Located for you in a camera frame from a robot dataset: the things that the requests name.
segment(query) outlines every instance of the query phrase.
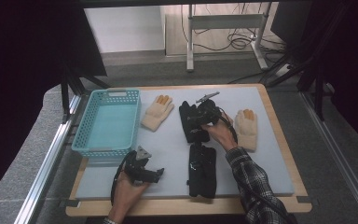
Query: metal frame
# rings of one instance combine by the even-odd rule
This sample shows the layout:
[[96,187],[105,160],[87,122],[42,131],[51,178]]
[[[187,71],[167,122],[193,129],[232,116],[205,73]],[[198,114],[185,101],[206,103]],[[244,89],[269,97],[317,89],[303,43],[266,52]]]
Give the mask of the metal frame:
[[188,5],[187,72],[194,71],[193,30],[258,28],[257,37],[252,41],[252,50],[262,70],[267,70],[266,60],[260,51],[260,42],[266,29],[272,2],[268,2],[263,14],[193,16],[193,7]]
[[339,171],[342,173],[342,176],[347,182],[348,187],[350,188],[355,200],[358,202],[358,178],[356,174],[352,170],[344,154],[341,152],[336,140],[334,139],[333,135],[330,133],[326,124],[318,117],[317,113],[313,110],[312,99],[310,99],[310,97],[304,92],[301,92],[300,95],[303,98],[308,108],[308,111],[310,112],[310,116],[313,119],[316,127],[322,134],[322,137],[325,143],[327,144],[327,147],[334,161],[336,162]]
[[[75,96],[70,104],[70,113],[75,114],[81,97]],[[39,201],[40,195],[45,188],[45,185],[48,181],[51,170],[54,167],[55,161],[57,160],[58,155],[64,144],[65,136],[68,134],[71,127],[74,117],[71,116],[64,124],[61,124],[58,128],[56,135],[48,149],[48,154],[46,155],[43,163],[39,169],[39,172],[36,175],[33,185],[31,186],[30,191],[28,192],[27,197],[25,198],[24,203],[22,204],[21,210],[17,215],[15,224],[28,223],[36,209],[37,203]]]

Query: hand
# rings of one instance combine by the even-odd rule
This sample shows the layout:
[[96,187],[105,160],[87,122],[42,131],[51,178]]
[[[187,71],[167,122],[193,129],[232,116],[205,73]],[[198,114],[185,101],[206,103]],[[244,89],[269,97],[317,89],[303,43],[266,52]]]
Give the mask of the hand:
[[[222,113],[222,117],[227,119],[231,124],[233,122],[232,118],[230,118],[226,113]],[[207,131],[211,137],[216,140],[225,151],[229,151],[234,147],[237,147],[237,143],[232,136],[232,132],[229,130],[228,126],[221,119],[217,121],[217,123],[213,126],[203,124],[201,128]]]
[[121,172],[117,179],[115,200],[109,212],[108,218],[116,223],[121,223],[130,208],[141,198],[150,183],[144,182],[141,185],[133,185],[126,173]]

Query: metal rail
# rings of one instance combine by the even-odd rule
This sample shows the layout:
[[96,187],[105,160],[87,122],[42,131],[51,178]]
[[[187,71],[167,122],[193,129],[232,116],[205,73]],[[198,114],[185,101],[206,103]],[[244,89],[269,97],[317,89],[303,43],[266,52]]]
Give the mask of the metal rail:
[[[74,99],[72,99],[70,104],[71,114],[75,114],[79,106],[80,100],[80,96],[75,96]],[[15,224],[25,224],[30,221],[34,210],[36,209],[40,195],[45,187],[46,182],[48,181],[50,172],[54,167],[54,163],[57,160],[58,155],[60,154],[62,145],[65,140],[65,136],[69,132],[69,128],[71,127],[73,119],[73,116],[71,116],[71,118],[66,123],[61,124],[59,126],[58,131],[50,145],[50,148],[48,149],[48,153],[43,160],[39,172],[36,175],[34,183],[31,186],[31,189],[28,192],[24,203],[22,204],[21,210],[17,215],[16,220],[14,221]]]
[[336,165],[339,171],[342,173],[345,181],[348,184],[355,200],[358,202],[358,178],[354,171],[352,170],[351,166],[349,165],[348,161],[346,160],[344,154],[341,152],[336,140],[334,139],[333,135],[330,133],[326,124],[321,121],[318,115],[313,110],[313,102],[310,97],[304,93],[300,93],[301,97],[303,98],[309,112],[310,116],[312,117],[313,121],[316,124],[316,127],[321,132],[322,137],[327,144],[327,147],[336,162]]

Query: beige glove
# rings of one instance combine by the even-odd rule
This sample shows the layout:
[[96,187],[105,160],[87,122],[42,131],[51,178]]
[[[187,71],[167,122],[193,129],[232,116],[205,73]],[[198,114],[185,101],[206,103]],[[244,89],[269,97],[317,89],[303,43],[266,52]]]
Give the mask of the beige glove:
[[255,151],[257,145],[257,114],[252,110],[239,110],[235,117],[238,146]]
[[173,110],[174,105],[171,104],[172,98],[168,95],[157,96],[156,100],[146,110],[142,124],[155,132],[159,125],[164,121]]

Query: table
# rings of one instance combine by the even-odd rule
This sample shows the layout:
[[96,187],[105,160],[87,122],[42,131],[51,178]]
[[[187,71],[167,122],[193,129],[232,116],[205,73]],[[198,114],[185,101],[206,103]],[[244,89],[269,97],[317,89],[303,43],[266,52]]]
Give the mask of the table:
[[267,9],[262,14],[249,15],[208,15],[193,16],[192,5],[188,6],[188,43],[187,43],[187,71],[194,70],[194,46],[193,30],[201,29],[239,29],[239,28],[258,28],[256,36],[251,42],[252,50],[260,65],[261,70],[268,70],[269,67],[260,50],[260,41],[266,28],[269,10],[272,2],[268,2]]
[[[257,87],[261,100],[268,113],[273,132],[277,138],[284,162],[292,179],[295,193],[290,196],[279,197],[291,213],[309,212],[312,208],[308,200],[308,193],[296,168],[296,163],[287,145],[279,121],[275,115],[271,101],[265,87],[261,84],[239,85],[204,85],[204,86],[170,86],[170,87],[142,87],[140,90],[167,90],[167,89],[210,89],[231,87]],[[103,217],[111,209],[110,201],[81,201],[76,200],[76,190],[88,159],[80,164],[76,181],[71,192],[70,200],[76,202],[66,207],[66,214],[71,217]],[[185,199],[142,199],[129,212],[129,216],[168,216],[168,215],[210,215],[210,214],[243,214],[238,197]]]

